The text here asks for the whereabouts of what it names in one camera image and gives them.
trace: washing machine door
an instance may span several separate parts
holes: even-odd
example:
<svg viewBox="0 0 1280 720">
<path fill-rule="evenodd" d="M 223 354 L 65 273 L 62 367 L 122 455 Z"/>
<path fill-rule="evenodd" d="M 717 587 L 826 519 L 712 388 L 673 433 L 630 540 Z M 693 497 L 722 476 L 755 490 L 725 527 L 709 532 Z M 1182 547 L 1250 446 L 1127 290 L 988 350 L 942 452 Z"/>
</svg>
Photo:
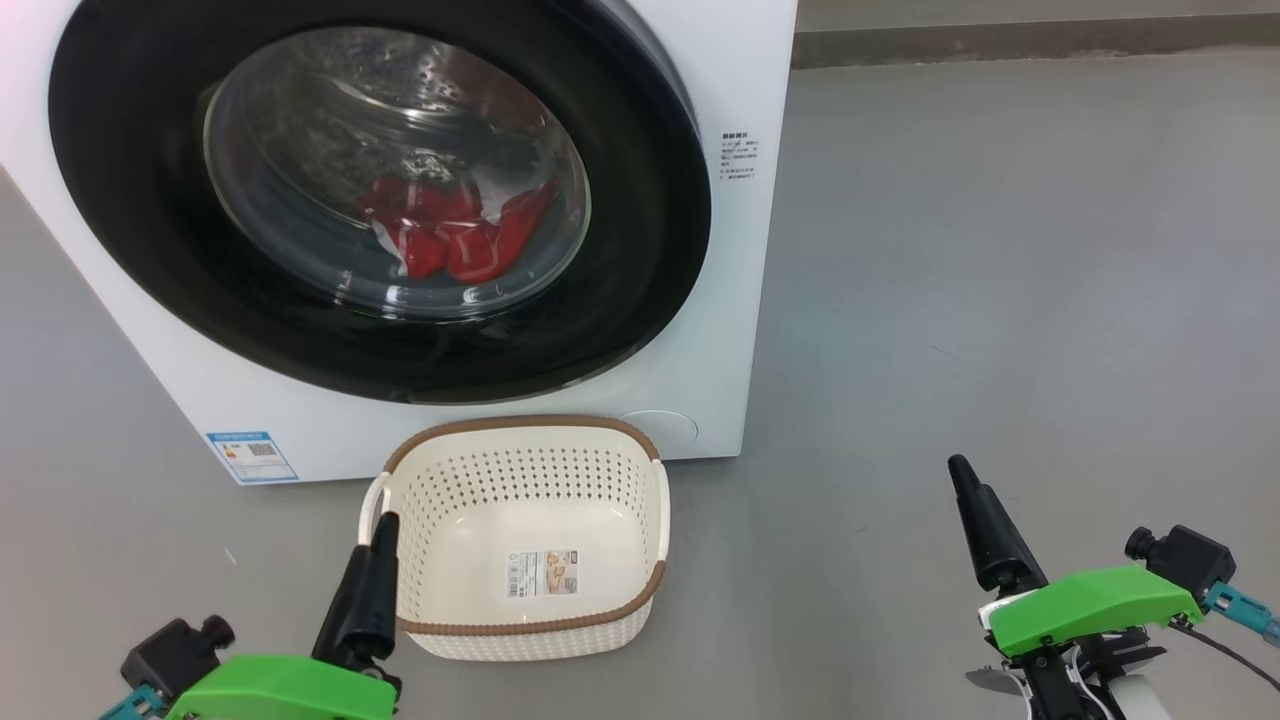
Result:
<svg viewBox="0 0 1280 720">
<path fill-rule="evenodd" d="M 635 352 L 701 268 L 704 155 L 632 23 L 582 0 L 92 0 L 50 129 L 111 256 L 227 348 L 366 397 L 521 397 Z"/>
</svg>

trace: blue label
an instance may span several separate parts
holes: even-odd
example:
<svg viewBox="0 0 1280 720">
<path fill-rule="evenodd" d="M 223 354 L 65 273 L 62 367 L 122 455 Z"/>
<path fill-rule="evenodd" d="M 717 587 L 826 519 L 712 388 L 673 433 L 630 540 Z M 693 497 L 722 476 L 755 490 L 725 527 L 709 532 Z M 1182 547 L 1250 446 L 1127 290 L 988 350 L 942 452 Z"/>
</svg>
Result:
<svg viewBox="0 0 1280 720">
<path fill-rule="evenodd" d="M 214 452 L 242 483 L 298 479 L 298 474 L 268 433 L 209 433 L 207 437 Z"/>
</svg>

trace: label sticker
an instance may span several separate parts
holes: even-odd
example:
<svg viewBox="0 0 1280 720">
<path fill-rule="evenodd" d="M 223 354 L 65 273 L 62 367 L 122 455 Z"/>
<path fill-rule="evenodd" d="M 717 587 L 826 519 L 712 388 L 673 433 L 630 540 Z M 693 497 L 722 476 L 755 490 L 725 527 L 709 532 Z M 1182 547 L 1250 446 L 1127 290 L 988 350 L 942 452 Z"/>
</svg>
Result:
<svg viewBox="0 0 1280 720">
<path fill-rule="evenodd" d="M 209 442 L 242 483 L 298 479 L 268 433 L 209 433 Z"/>
<path fill-rule="evenodd" d="M 577 594 L 576 550 L 531 550 L 507 555 L 507 598 Z"/>
<path fill-rule="evenodd" d="M 754 178 L 759 156 L 760 141 L 751 140 L 751 133 L 721 133 L 721 179 Z"/>
</svg>

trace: front-loading washing machine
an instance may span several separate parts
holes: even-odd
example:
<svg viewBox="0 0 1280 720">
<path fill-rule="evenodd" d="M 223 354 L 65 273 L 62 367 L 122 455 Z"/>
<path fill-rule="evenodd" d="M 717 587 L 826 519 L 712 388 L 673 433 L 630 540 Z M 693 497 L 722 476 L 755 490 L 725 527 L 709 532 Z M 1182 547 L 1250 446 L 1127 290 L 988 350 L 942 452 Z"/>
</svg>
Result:
<svg viewBox="0 0 1280 720">
<path fill-rule="evenodd" d="M 0 164 L 237 480 L 497 415 L 740 452 L 794 0 L 0 17 Z"/>
</svg>

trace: cable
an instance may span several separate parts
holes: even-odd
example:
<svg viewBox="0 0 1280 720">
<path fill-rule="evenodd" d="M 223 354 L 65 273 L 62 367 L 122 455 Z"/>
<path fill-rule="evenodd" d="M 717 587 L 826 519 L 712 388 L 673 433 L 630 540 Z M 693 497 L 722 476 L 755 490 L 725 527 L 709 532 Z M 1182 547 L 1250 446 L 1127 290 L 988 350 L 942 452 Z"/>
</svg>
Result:
<svg viewBox="0 0 1280 720">
<path fill-rule="evenodd" d="M 1280 691 L 1280 680 L 1276 680 L 1275 678 L 1272 678 L 1271 675 L 1268 675 L 1266 670 L 1263 670 L 1262 667 L 1258 667 L 1257 665 L 1254 665 L 1254 664 L 1249 662 L 1248 660 L 1245 660 L 1244 656 L 1240 655 L 1239 652 L 1235 652 L 1234 650 L 1226 647 L 1225 644 L 1222 644 L 1222 643 L 1220 643 L 1220 642 L 1217 642 L 1217 641 L 1215 641 L 1215 639 L 1212 639 L 1212 638 L 1210 638 L 1207 635 L 1202 635 L 1202 634 L 1197 633 L 1189 625 L 1181 625 L 1181 624 L 1178 624 L 1178 623 L 1170 623 L 1169 626 L 1172 628 L 1172 629 L 1175 629 L 1175 630 L 1178 630 L 1179 633 L 1181 633 L 1184 635 L 1190 635 L 1190 637 L 1198 639 L 1199 642 L 1202 642 L 1202 643 L 1210 646 L 1211 648 L 1221 652 L 1222 655 L 1230 657 L 1231 660 L 1235 660 L 1240 665 L 1244 665 L 1249 670 L 1253 670 L 1253 673 L 1257 676 L 1260 676 L 1263 680 L 1271 683 L 1271 687 L 1275 688 L 1276 691 Z"/>
</svg>

